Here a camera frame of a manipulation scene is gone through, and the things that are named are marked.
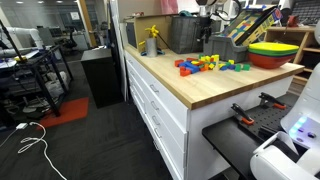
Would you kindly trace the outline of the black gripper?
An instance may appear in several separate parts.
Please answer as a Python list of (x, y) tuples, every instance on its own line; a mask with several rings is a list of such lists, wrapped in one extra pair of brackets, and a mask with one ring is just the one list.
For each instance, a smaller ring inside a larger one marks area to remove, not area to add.
[(209, 16), (200, 17), (200, 27), (201, 27), (200, 35), (204, 38), (205, 41), (208, 41), (211, 35), (211, 23), (212, 21)]

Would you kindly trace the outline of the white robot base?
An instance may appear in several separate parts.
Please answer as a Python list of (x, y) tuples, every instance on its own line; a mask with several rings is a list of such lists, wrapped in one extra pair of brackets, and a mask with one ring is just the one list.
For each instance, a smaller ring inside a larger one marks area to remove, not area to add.
[(253, 151), (250, 169), (257, 180), (319, 180), (320, 63), (279, 131)]

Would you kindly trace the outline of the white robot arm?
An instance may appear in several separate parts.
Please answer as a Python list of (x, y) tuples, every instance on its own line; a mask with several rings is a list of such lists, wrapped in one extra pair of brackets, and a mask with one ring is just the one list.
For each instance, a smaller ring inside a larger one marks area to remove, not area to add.
[(240, 13), (242, 12), (242, 5), (239, 0), (231, 0), (235, 2), (238, 11), (235, 17), (229, 17), (228, 19), (221, 16), (223, 10), (219, 10), (217, 8), (218, 5), (223, 5), (226, 3), (227, 0), (195, 0), (199, 6), (199, 13), (198, 13), (198, 26), (200, 27), (200, 31), (197, 34), (197, 41), (200, 42), (201, 40), (205, 40), (208, 42), (209, 37), (211, 35), (218, 35), (218, 32), (212, 31), (212, 24), (214, 20), (212, 16), (216, 16), (223, 21), (232, 22), (238, 18)]

